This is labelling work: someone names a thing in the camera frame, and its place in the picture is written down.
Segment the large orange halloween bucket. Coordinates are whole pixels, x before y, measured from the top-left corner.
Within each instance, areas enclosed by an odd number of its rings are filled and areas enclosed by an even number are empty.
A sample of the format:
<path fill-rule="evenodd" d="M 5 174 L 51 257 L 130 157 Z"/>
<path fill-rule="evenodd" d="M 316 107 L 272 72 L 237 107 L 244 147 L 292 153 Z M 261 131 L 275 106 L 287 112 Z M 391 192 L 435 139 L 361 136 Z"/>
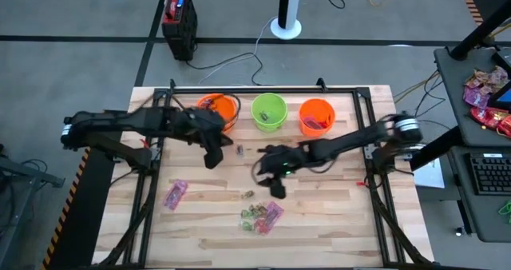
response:
<path fill-rule="evenodd" d="M 210 93 L 201 97 L 197 106 L 201 108 L 200 103 L 208 98 L 214 100 L 214 109 L 211 110 L 217 112 L 225 121 L 224 133 L 230 132 L 238 120 L 241 107 L 240 99 L 230 93 Z"/>

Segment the black plate with hazard stripes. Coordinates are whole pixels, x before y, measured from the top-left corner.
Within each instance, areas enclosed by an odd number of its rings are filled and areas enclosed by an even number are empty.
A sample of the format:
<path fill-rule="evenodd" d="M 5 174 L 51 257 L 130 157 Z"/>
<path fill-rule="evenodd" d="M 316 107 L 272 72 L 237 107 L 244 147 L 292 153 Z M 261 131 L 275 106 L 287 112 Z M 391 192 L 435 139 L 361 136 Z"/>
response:
<path fill-rule="evenodd" d="M 98 150 L 85 149 L 65 195 L 41 270 L 92 264 L 114 163 Z"/>

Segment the red candy pile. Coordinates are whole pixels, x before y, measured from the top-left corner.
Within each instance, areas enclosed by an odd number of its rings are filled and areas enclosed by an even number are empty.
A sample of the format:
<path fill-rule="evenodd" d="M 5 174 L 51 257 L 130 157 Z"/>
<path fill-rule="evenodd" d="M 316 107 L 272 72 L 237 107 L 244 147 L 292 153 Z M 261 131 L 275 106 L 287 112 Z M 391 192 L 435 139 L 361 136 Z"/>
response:
<path fill-rule="evenodd" d="M 497 108 L 472 107 L 469 115 L 483 129 L 489 129 L 496 134 L 511 139 L 511 113 Z"/>

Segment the grey keyboard shelf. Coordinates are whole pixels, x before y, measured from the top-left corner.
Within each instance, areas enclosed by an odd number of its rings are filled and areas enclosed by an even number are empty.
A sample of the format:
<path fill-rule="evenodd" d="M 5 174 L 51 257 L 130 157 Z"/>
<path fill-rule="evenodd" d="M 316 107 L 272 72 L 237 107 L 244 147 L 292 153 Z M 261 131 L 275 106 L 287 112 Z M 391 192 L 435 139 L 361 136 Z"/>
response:
<path fill-rule="evenodd" d="M 455 146 L 447 153 L 450 168 L 461 197 L 458 202 L 463 226 L 468 234 L 492 243 L 511 243 L 511 196 L 477 195 L 468 170 L 471 153 L 499 153 L 511 155 L 503 148 L 469 148 Z"/>

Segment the small orange halloween bucket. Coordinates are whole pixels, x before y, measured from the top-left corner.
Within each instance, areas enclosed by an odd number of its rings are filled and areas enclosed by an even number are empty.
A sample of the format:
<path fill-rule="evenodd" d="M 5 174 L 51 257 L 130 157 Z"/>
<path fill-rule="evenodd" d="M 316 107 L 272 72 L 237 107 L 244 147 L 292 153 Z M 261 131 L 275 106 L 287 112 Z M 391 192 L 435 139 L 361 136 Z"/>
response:
<path fill-rule="evenodd" d="M 327 127 L 325 129 L 310 129 L 303 123 L 305 117 L 314 117 L 317 121 L 325 121 Z M 332 105 L 324 99 L 308 99 L 299 108 L 299 128 L 306 137 L 320 137 L 326 134 L 334 123 L 335 111 Z"/>

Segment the black aluminium table frame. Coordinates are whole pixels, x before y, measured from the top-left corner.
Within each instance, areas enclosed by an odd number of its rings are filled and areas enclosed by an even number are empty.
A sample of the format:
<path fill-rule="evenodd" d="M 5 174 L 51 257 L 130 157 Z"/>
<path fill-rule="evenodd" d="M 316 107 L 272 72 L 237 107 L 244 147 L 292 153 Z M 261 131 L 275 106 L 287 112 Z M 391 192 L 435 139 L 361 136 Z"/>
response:
<path fill-rule="evenodd" d="M 277 93 L 288 107 L 287 121 L 273 132 L 258 130 L 251 104 L 259 87 L 236 91 L 242 102 L 240 117 L 224 148 L 224 159 L 206 169 L 203 149 L 180 141 L 164 142 L 162 166 L 156 187 L 156 203 L 146 246 L 146 268 L 333 268 L 379 267 L 382 250 L 395 260 L 393 237 L 377 236 L 374 211 L 367 187 L 356 186 L 352 177 L 366 174 L 363 151 L 340 155 L 326 173 L 306 169 L 289 176 L 287 197 L 279 202 L 283 215 L 266 235 L 244 231 L 240 214 L 253 204 L 268 204 L 271 196 L 251 177 L 252 165 L 267 145 L 295 145 L 299 108 L 310 98 L 322 98 L 335 110 L 335 124 L 328 137 L 355 131 L 395 111 L 386 85 L 348 88 L 331 86 L 279 87 Z M 236 154 L 236 146 L 244 155 Z M 188 189 L 175 210 L 163 206 L 175 180 Z M 247 191 L 255 195 L 243 200 Z"/>

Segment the green halloween bucket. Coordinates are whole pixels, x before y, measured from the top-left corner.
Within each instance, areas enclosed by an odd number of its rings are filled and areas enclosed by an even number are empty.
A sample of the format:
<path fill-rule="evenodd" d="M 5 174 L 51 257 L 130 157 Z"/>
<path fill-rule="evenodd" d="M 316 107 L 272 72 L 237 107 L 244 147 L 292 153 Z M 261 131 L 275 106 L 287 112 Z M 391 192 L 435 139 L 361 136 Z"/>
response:
<path fill-rule="evenodd" d="M 268 121 L 261 120 L 259 113 L 263 111 L 269 116 Z M 287 120 L 287 103 L 277 93 L 262 93 L 252 101 L 251 115 L 259 130 L 272 133 Z"/>

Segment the red pink candy packet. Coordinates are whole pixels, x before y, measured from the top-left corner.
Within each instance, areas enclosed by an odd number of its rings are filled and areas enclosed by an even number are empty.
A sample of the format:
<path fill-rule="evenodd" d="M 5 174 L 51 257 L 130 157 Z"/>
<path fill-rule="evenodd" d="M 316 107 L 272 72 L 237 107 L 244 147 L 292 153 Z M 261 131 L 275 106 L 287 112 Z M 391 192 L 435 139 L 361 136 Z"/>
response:
<path fill-rule="evenodd" d="M 303 123 L 310 129 L 325 129 L 327 127 L 325 121 L 317 121 L 314 117 L 305 117 Z"/>

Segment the black red power station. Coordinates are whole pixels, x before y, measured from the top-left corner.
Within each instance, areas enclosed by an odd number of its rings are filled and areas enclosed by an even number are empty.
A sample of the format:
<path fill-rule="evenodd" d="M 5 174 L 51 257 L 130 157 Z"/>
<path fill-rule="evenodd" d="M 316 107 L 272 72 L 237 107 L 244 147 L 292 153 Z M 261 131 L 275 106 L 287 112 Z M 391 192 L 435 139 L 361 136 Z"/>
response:
<path fill-rule="evenodd" d="M 177 61 L 191 61 L 198 19 L 192 0 L 165 0 L 161 31 Z"/>

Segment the black slanted pole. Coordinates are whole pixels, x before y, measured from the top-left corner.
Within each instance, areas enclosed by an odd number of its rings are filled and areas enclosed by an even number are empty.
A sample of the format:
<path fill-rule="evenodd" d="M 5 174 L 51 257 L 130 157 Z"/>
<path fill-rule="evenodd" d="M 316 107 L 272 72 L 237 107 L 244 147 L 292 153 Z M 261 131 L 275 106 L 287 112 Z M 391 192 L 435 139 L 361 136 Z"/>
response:
<path fill-rule="evenodd" d="M 448 50 L 449 56 L 458 61 L 464 60 L 471 49 L 480 44 L 496 28 L 498 28 L 500 24 L 510 17 L 511 0 L 507 0 L 456 47 Z"/>

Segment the white pole with round base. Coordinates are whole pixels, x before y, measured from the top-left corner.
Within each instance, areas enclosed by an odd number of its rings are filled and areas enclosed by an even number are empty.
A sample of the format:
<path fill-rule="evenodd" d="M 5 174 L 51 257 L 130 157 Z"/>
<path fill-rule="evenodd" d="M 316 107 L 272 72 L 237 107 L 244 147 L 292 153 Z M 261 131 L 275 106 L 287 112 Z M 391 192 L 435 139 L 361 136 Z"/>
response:
<path fill-rule="evenodd" d="M 279 39 L 291 40 L 297 38 L 302 25 L 297 18 L 299 0 L 279 0 L 277 18 L 271 22 L 271 32 Z"/>

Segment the purple candy packet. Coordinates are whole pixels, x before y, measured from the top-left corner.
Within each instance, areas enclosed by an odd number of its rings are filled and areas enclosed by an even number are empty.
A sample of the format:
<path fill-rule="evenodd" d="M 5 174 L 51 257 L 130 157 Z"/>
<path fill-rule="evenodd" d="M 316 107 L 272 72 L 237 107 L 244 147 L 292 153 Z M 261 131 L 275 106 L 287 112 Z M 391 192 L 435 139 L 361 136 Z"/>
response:
<path fill-rule="evenodd" d="M 479 109 L 485 109 L 490 99 L 490 94 L 482 94 L 478 88 L 470 88 L 466 86 L 464 88 L 463 100 L 467 104 L 478 107 Z"/>

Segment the black device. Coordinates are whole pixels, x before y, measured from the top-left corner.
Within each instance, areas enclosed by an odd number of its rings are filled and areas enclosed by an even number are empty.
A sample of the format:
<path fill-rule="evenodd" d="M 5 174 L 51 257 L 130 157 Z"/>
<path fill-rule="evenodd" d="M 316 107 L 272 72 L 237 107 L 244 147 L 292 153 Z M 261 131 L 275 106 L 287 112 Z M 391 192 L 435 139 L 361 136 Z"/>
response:
<path fill-rule="evenodd" d="M 494 60 L 497 66 L 500 66 L 509 75 L 511 75 L 511 48 L 504 48 L 498 50 L 492 56 L 492 59 Z"/>

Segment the black slanted desk leg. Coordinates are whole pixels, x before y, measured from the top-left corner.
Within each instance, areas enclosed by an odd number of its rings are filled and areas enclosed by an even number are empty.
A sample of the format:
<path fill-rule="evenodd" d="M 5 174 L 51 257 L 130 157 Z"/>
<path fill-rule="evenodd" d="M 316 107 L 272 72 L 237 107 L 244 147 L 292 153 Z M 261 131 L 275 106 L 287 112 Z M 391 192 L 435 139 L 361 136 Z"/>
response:
<path fill-rule="evenodd" d="M 451 147 L 462 144 L 461 130 L 456 126 L 428 143 L 418 153 L 415 153 L 410 161 L 411 170 L 420 169 L 422 166 L 447 153 Z"/>

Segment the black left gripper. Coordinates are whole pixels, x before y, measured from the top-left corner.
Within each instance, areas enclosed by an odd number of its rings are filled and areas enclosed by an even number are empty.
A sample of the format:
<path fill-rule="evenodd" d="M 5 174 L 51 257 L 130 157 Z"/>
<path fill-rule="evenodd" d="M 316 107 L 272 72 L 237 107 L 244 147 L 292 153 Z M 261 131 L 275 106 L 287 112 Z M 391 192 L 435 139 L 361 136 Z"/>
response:
<path fill-rule="evenodd" d="M 174 138 L 204 147 L 204 165 L 214 169 L 224 159 L 221 147 L 233 144 L 224 134 L 225 125 L 226 121 L 216 111 L 186 108 L 174 116 Z"/>

